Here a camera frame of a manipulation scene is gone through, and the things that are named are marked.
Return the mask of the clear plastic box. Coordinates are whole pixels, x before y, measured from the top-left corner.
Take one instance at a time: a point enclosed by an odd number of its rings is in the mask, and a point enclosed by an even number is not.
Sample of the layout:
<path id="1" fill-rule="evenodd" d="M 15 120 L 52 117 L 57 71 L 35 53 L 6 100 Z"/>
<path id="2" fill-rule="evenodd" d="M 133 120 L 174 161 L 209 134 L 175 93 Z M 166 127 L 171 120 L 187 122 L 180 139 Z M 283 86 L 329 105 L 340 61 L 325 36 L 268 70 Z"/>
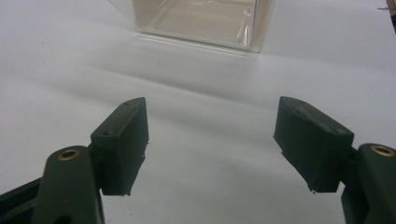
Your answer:
<path id="1" fill-rule="evenodd" d="M 275 0 L 107 0 L 137 32 L 259 52 Z"/>

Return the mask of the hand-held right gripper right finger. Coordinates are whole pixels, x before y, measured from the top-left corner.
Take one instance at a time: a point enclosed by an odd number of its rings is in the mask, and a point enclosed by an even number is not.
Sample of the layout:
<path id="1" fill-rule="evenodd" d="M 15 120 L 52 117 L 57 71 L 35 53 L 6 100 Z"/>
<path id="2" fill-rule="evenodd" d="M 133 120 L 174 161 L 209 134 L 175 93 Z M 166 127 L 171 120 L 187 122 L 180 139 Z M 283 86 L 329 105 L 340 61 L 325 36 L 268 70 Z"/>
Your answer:
<path id="1" fill-rule="evenodd" d="M 354 133 L 311 104 L 279 98 L 274 138 L 308 188 L 341 197 L 346 224 L 396 224 L 396 149 L 354 148 Z"/>

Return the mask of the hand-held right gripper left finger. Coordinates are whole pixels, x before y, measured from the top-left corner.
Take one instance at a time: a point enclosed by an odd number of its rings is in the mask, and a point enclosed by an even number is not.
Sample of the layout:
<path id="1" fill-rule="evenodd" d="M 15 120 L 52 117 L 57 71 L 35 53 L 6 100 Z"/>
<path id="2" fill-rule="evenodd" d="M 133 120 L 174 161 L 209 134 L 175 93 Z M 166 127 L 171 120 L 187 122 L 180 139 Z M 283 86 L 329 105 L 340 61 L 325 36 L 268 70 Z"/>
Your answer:
<path id="1" fill-rule="evenodd" d="M 88 146 L 52 153 L 40 180 L 32 224 L 105 224 L 102 195 L 130 195 L 149 142 L 146 99 L 120 104 Z"/>

